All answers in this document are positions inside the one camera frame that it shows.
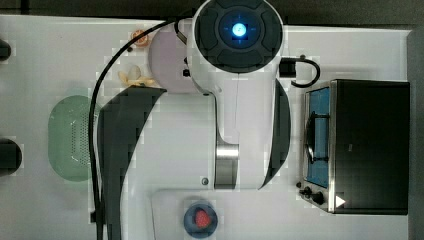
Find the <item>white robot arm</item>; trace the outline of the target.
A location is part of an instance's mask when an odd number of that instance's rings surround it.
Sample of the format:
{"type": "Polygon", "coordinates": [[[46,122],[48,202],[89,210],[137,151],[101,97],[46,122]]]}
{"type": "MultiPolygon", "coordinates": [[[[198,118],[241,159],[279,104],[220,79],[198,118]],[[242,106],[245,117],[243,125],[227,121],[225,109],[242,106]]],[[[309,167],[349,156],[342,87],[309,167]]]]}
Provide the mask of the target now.
{"type": "Polygon", "coordinates": [[[103,240],[156,240],[155,192],[260,189],[289,148],[283,22],[267,0],[206,0],[185,45],[190,90],[131,86],[100,111],[103,240]]]}

